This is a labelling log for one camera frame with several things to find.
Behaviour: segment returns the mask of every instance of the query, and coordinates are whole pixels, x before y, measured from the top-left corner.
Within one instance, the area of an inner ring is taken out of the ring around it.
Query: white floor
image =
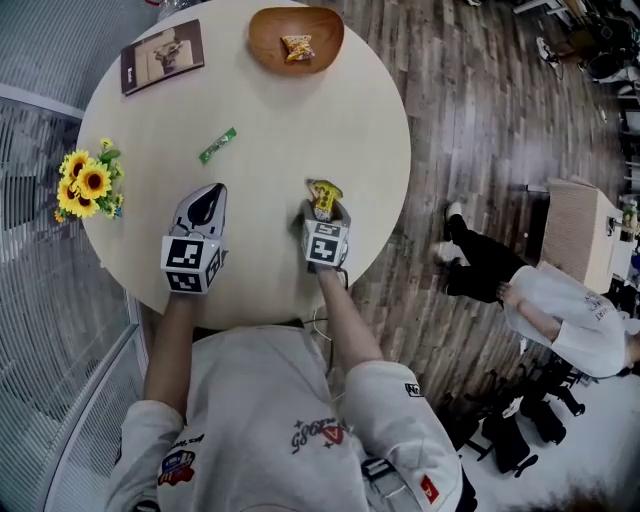
[[[640,489],[640,377],[611,378],[577,385],[573,394],[587,410],[573,417],[554,397],[551,407],[567,429],[559,444],[545,444],[533,423],[519,415],[518,423],[535,466],[518,479],[498,472],[494,454],[477,462],[477,452],[462,448],[462,464],[477,492],[478,512],[497,512],[514,505],[537,504],[564,496],[570,487],[599,485],[627,506]],[[476,433],[473,440],[488,446]]]

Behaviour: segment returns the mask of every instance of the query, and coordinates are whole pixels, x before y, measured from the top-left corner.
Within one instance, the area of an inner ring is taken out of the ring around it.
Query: person walking
[[[640,361],[640,333],[626,332],[609,300],[558,269],[528,265],[503,244],[468,229],[458,202],[449,205],[445,221],[445,239],[469,262],[451,265],[446,294],[499,301],[509,327],[592,377],[616,375]]]

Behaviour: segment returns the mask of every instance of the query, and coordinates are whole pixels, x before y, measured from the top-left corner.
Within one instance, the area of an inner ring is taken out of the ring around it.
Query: black pants
[[[461,215],[449,219],[449,231],[470,266],[456,265],[451,269],[447,294],[466,295],[482,302],[498,300],[498,284],[508,283],[526,263],[501,243],[467,229]]]

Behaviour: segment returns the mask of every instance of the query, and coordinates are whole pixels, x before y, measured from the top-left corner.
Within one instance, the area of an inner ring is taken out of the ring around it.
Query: hand
[[[498,285],[498,288],[496,288],[496,297],[516,309],[518,309],[520,303],[524,301],[524,297],[509,283],[500,283]]]

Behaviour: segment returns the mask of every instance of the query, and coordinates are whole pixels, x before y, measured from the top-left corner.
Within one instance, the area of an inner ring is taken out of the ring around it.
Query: book cover
[[[200,22],[188,21],[125,47],[120,66],[125,95],[204,66]]]

